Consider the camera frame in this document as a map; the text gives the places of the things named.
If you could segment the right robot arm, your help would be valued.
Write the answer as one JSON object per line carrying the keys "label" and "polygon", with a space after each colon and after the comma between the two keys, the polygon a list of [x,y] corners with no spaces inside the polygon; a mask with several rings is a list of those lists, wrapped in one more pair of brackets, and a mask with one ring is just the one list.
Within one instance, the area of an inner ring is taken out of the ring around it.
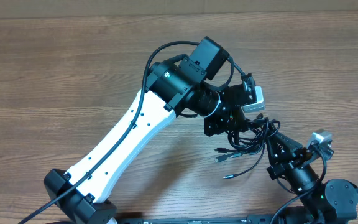
{"label": "right robot arm", "polygon": [[348,223],[357,218],[358,187],[345,179],[323,182],[334,154],[332,134],[312,133],[306,146],[276,133],[267,142],[272,180],[283,177],[296,195],[270,217],[270,223]]}

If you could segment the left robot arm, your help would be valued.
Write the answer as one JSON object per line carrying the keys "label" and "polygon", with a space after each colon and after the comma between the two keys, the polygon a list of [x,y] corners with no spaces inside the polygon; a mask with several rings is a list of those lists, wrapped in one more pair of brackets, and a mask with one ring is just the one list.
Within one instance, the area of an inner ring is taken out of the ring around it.
{"label": "left robot arm", "polygon": [[238,85],[211,85],[225,63],[232,71],[239,68],[209,37],[194,43],[191,54],[162,62],[148,59],[140,91],[112,130],[68,170],[53,169],[45,176],[50,203],[75,223],[114,223],[116,207],[109,196],[116,182],[148,142],[184,110],[203,118],[207,136],[246,130],[245,113],[264,107],[262,89],[246,73]]}

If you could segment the cardboard board backdrop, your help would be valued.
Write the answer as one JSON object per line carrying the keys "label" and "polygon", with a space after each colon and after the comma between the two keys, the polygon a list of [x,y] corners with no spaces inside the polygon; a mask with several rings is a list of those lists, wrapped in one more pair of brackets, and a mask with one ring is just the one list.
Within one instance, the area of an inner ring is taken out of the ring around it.
{"label": "cardboard board backdrop", "polygon": [[0,19],[358,11],[358,0],[0,0]]}

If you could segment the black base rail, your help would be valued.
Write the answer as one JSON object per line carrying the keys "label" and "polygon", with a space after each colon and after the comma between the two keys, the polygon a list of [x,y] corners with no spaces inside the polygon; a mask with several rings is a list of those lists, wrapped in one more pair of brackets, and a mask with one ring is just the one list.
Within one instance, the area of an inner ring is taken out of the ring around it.
{"label": "black base rail", "polygon": [[116,218],[118,224],[269,224],[273,215],[248,215],[236,218]]}

